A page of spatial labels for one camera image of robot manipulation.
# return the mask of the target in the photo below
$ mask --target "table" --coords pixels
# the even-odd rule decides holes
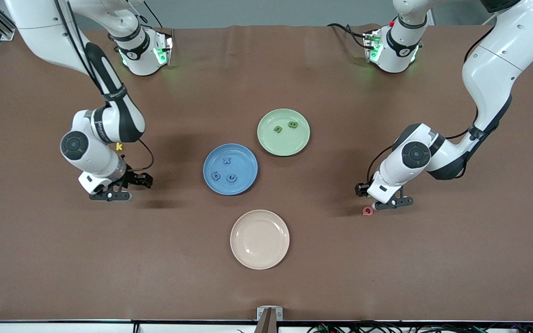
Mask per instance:
[[[172,66],[137,77],[109,55],[146,117],[152,190],[91,202],[59,153],[76,111],[102,105],[89,78],[45,63],[20,36],[0,47],[0,320],[246,319],[283,306],[288,320],[533,321],[533,64],[499,130],[466,176],[408,183],[411,207],[363,217],[372,158],[409,124],[461,132],[474,104],[462,58],[487,27],[430,27],[403,74],[364,60],[326,27],[176,30]],[[309,121],[300,154],[256,139],[260,118],[292,108]],[[204,183],[207,154],[250,148],[260,173],[243,195]],[[146,165],[139,144],[127,161]],[[278,213],[287,257],[253,271],[229,247],[246,211]]]

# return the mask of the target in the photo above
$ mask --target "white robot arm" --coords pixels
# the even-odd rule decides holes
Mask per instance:
[[[399,73],[415,60],[421,37],[429,26],[429,9],[447,0],[394,0],[398,16],[365,40],[366,57],[389,73]]]
[[[515,80],[533,62],[533,0],[483,0],[483,4],[497,12],[497,24],[462,70],[466,89],[478,107],[477,118],[457,144],[425,124],[408,126],[369,183],[356,188],[358,195],[367,193],[378,200],[372,208],[399,207],[401,197],[394,194],[423,171],[441,180],[461,177],[476,149],[499,126],[511,103]],[[408,206],[412,200],[403,204]]]
[[[75,13],[89,17],[104,27],[118,45],[123,63],[133,74],[146,76],[168,64],[172,36],[142,28],[137,17],[127,9],[143,0],[69,0]]]
[[[128,200],[130,194],[121,188],[129,184],[151,187],[152,177],[135,174],[108,147],[114,142],[138,141],[145,121],[104,52],[74,24],[69,4],[64,0],[6,0],[6,4],[34,54],[89,75],[106,101],[104,107],[77,112],[70,132],[61,140],[61,153],[83,171],[79,180],[90,198]]]

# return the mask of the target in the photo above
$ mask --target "metal clamp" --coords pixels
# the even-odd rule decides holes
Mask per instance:
[[[392,198],[390,198],[387,203],[376,202],[374,204],[374,209],[397,209],[398,207],[406,207],[415,203],[413,198],[404,196],[404,190],[402,187],[400,187],[400,190],[396,191],[396,193],[394,193]]]
[[[283,320],[283,308],[273,305],[256,308],[256,320],[258,325],[254,333],[277,333],[277,322]]]

